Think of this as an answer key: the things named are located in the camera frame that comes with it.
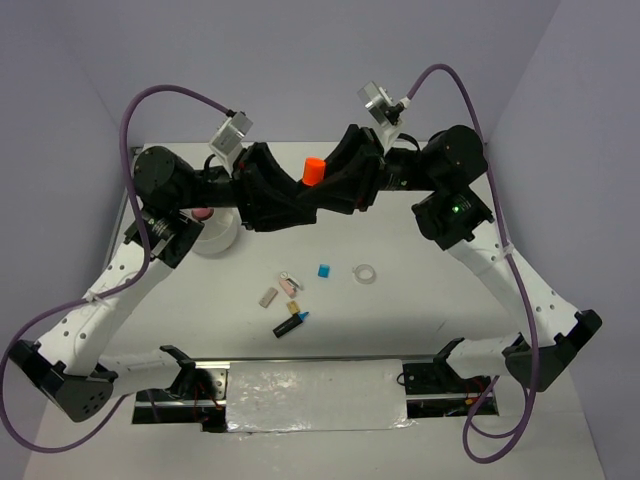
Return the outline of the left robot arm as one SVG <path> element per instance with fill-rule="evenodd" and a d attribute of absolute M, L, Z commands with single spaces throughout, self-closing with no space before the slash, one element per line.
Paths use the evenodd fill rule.
<path fill-rule="evenodd" d="M 193 249 L 204 228 L 188 216 L 195 207 L 238 209 L 250 230 L 271 232 L 313 224 L 316 209 L 269 147 L 239 152 L 230 168 L 197 170 L 163 146 L 150 147 L 133 167 L 133 204 L 139 216 L 112 260 L 85 295 L 63 307 L 62 319 L 35 341 L 18 339 L 9 359 L 66 416 L 83 422 L 115 396 L 160 388 L 175 399 L 196 385 L 194 361 L 172 345 L 143 354 L 108 357 L 115 333 L 142 300 Z"/>

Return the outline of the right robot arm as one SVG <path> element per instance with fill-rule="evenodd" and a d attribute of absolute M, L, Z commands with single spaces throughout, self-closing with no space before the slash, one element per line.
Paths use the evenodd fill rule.
<path fill-rule="evenodd" d="M 468 268 L 516 325 L 505 337 L 450 341 L 434 359 L 436 383 L 457 391 L 472 377 L 510 376 L 543 392 L 602 320 L 564 300 L 509 241 L 499 205 L 487 205 L 471 187 L 489 175 L 483 143 L 464 125 L 434 134 L 424 148 L 388 151 L 371 129 L 352 125 L 328 157 L 306 160 L 298 197 L 351 214 L 380 191 L 428 192 L 411 207 L 421 235 Z"/>

